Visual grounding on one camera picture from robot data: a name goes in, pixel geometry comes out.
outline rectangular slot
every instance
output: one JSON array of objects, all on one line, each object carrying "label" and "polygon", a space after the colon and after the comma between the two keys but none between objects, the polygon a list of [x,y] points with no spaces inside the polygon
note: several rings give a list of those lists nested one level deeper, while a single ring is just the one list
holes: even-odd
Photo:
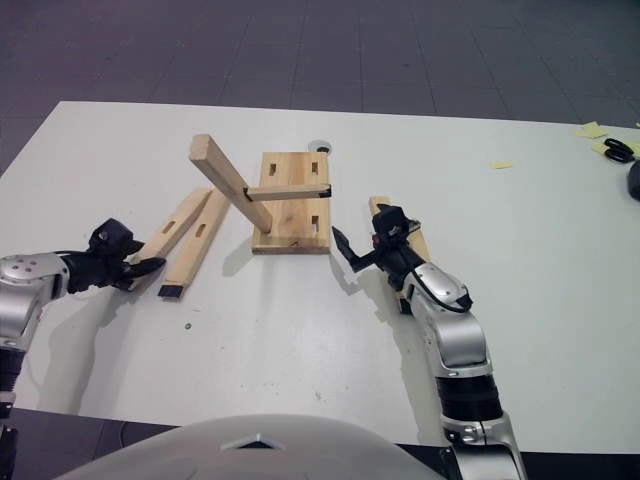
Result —
[{"label": "rectangular slot", "polygon": [[204,232],[205,228],[207,228],[207,224],[201,223],[198,227],[198,230],[196,230],[196,238],[200,238],[202,236],[202,232]]},{"label": "rectangular slot", "polygon": [[162,229],[162,233],[169,233],[169,230],[171,230],[175,224],[176,222],[171,220],[169,223],[167,223],[166,227]]}]

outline white table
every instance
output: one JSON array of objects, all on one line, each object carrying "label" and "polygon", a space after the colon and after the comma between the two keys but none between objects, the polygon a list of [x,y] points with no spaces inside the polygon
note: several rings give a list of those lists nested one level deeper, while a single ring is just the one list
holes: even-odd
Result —
[{"label": "white table", "polygon": [[[609,128],[640,141],[640,131]],[[84,249],[108,217],[148,238],[207,180],[210,133],[257,184],[264,151],[328,139],[333,224],[365,252],[370,195],[423,222],[469,285],[523,450],[639,453],[640,204],[626,167],[558,124],[218,107],[61,103],[0,179],[0,256]],[[512,161],[495,170],[491,161]],[[188,424],[251,413],[346,420],[441,442],[411,318],[383,275],[333,256],[252,256],[233,207],[181,303],[113,289],[46,312],[16,406]],[[185,324],[191,323],[190,330]]]}]

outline wooden peg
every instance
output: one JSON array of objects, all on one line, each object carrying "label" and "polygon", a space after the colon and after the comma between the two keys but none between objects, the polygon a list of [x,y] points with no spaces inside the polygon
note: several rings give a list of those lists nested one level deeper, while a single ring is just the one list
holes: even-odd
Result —
[{"label": "wooden peg", "polygon": [[[380,211],[378,208],[378,204],[392,205],[391,199],[389,197],[371,197],[369,198],[369,211],[371,212],[371,216],[375,215]],[[429,255],[429,250],[427,249],[427,243],[424,241],[424,237],[422,236],[422,230],[418,229],[409,234],[408,237],[409,245],[411,249],[416,252],[418,255],[422,257],[425,262],[431,261],[431,255]],[[394,292],[396,297],[396,303],[398,305],[398,310],[400,313],[411,313],[411,306],[409,302],[402,296],[402,292]]]},{"label": "wooden peg", "polygon": [[245,196],[249,186],[209,135],[194,135],[189,159],[261,232],[271,231],[271,214]]},{"label": "wooden peg", "polygon": [[249,187],[245,194],[252,202],[294,200],[300,198],[329,198],[331,185],[286,185],[282,187]]}]

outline wooden leg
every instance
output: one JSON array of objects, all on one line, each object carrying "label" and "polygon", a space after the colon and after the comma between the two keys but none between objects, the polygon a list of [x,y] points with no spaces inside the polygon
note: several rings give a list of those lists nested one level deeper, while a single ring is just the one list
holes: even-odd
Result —
[{"label": "wooden leg", "polygon": [[[151,239],[133,256],[131,263],[137,263],[146,258],[166,257],[200,214],[210,194],[211,189],[209,188],[196,188],[191,192],[178,205],[176,211],[156,230]],[[129,291],[140,285],[143,278],[145,277],[134,280],[129,285]]]},{"label": "wooden leg", "polygon": [[[371,216],[374,216],[376,213],[380,211],[378,208],[378,204],[386,204],[392,205],[391,199],[389,197],[371,197],[369,198],[369,211],[371,212]],[[429,250],[427,249],[427,243],[424,241],[424,237],[422,236],[422,230],[416,230],[415,232],[411,232],[409,234],[409,245],[414,252],[420,255],[425,262],[431,261],[431,255],[429,255]],[[402,296],[401,292],[395,292],[396,302],[398,304],[398,310],[400,313],[410,314],[411,307],[409,306],[409,302]]]},{"label": "wooden leg", "polygon": [[245,196],[245,189],[249,186],[213,138],[209,135],[195,135],[191,143],[189,159],[256,228],[269,233],[271,215],[264,205],[251,202]]},{"label": "wooden leg", "polygon": [[194,228],[191,229],[189,238],[178,257],[169,265],[158,296],[179,299],[184,290],[191,285],[227,210],[229,199],[219,190],[211,192],[195,221]]}]

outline robotic hand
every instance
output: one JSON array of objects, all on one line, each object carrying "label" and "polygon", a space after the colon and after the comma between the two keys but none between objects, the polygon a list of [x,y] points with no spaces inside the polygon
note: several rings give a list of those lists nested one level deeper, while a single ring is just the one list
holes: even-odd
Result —
[{"label": "robotic hand", "polygon": [[402,208],[378,205],[373,251],[363,257],[333,228],[336,245],[354,272],[375,264],[402,292],[425,332],[426,347],[442,406],[442,427],[451,447],[443,451],[452,479],[526,480],[520,451],[500,406],[493,367],[480,324],[471,313],[467,287],[425,262],[407,240],[420,223]]},{"label": "robotic hand", "polygon": [[[142,245],[124,225],[109,219],[93,232],[85,252],[0,259],[0,419],[11,414],[13,389],[44,306],[67,292],[82,292],[91,285],[126,289],[133,279],[164,265],[163,258],[149,258],[134,265],[124,261]],[[6,440],[11,430],[0,427],[0,438]]]}]

